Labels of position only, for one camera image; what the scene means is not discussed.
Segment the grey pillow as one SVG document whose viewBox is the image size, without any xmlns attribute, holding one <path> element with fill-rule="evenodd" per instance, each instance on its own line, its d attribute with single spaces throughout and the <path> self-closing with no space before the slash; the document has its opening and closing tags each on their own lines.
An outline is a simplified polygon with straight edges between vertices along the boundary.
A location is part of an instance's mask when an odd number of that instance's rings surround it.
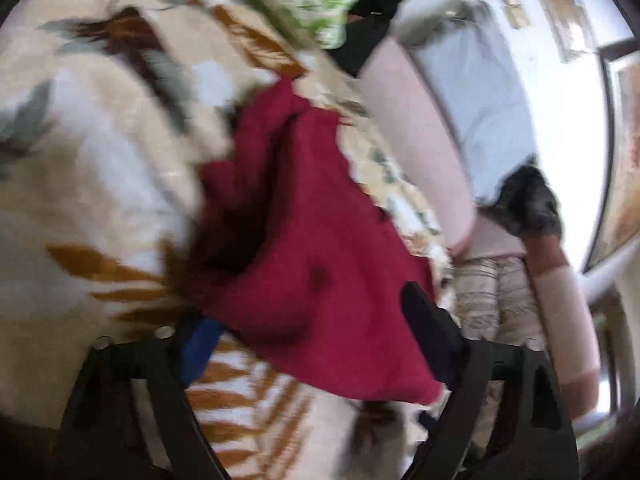
<svg viewBox="0 0 640 480">
<path fill-rule="evenodd" d="M 491 7 L 452 0 L 401 37 L 434 94 L 473 197 L 493 205 L 503 182 L 537 155 L 520 74 Z"/>
</svg>

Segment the leaf pattern beige blanket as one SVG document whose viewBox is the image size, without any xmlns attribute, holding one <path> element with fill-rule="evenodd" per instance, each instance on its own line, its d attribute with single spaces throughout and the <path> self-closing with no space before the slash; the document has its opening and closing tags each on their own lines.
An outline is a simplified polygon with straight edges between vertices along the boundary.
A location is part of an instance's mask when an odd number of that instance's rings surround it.
<svg viewBox="0 0 640 480">
<path fill-rule="evenodd" d="M 177 275 L 235 109 L 281 76 L 341 116 L 352 180 L 456 303 L 434 211 L 356 80 L 241 0 L 17 0 L 1 27 L 1 474 L 51 477 L 90 344 L 186 310 Z"/>
</svg>

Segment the striped brown quilt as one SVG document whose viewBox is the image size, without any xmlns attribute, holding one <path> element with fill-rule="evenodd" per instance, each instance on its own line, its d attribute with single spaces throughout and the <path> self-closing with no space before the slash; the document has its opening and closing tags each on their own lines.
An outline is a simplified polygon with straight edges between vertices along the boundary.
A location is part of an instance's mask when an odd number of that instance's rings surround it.
<svg viewBox="0 0 640 480">
<path fill-rule="evenodd" d="M 475 259 L 454 266 L 454 312 L 469 339 L 546 350 L 537 299 L 518 257 Z"/>
</svg>

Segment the dark furry cushion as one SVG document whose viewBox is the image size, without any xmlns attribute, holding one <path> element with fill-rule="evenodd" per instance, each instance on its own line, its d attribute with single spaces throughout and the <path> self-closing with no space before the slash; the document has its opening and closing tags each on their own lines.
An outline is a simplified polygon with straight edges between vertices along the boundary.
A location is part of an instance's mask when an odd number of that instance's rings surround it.
<svg viewBox="0 0 640 480">
<path fill-rule="evenodd" d="M 502 181 L 497 200 L 483 211 L 516 237 L 563 234 L 558 201 L 533 157 Z"/>
</svg>

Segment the pink folded blanket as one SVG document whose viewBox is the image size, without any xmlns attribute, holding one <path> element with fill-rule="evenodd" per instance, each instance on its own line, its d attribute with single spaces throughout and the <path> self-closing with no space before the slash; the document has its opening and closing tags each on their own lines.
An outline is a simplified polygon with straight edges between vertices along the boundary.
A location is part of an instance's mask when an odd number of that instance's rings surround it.
<svg viewBox="0 0 640 480">
<path fill-rule="evenodd" d="M 576 420 L 599 400 L 600 351 L 587 298 L 559 237 L 525 234 L 522 241 L 562 398 Z"/>
</svg>

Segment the framed wall picture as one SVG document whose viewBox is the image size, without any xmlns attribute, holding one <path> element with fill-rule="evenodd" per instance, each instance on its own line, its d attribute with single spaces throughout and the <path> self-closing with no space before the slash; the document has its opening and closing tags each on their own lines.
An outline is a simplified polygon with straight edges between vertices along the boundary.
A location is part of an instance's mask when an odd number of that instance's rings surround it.
<svg viewBox="0 0 640 480">
<path fill-rule="evenodd" d="M 639 233 L 639 41 L 599 51 L 605 90 L 608 160 L 597 229 L 584 269 L 605 262 Z"/>
</svg>

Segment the pink bolster pillow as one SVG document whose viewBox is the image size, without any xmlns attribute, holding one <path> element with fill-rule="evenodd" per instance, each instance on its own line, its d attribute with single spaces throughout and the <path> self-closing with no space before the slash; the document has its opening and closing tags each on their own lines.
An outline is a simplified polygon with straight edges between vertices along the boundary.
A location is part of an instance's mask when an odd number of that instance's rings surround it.
<svg viewBox="0 0 640 480">
<path fill-rule="evenodd" d="M 450 254 L 462 255 L 471 243 L 476 206 L 433 93 L 393 36 L 378 44 L 358 79 L 394 159 L 433 207 Z"/>
</svg>

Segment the dark red small garment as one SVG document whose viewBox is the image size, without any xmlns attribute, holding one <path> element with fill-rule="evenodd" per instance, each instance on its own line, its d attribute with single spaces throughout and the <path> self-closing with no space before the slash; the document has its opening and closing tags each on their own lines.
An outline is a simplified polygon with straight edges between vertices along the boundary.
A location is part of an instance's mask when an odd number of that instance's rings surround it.
<svg viewBox="0 0 640 480">
<path fill-rule="evenodd" d="M 182 289 L 280 372 L 337 396 L 427 404 L 442 390 L 402 315 L 430 264 L 352 180 L 340 118 L 283 78 L 243 108 L 235 152 L 201 173 Z"/>
</svg>

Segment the black garment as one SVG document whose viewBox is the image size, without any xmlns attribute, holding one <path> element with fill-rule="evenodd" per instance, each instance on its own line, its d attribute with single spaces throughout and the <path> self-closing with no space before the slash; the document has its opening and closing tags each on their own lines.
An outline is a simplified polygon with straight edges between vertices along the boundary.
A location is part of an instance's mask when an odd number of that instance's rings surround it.
<svg viewBox="0 0 640 480">
<path fill-rule="evenodd" d="M 347 15 L 344 44 L 326 53 L 343 72 L 357 77 L 390 30 L 401 3 L 402 0 L 358 0 Z"/>
</svg>

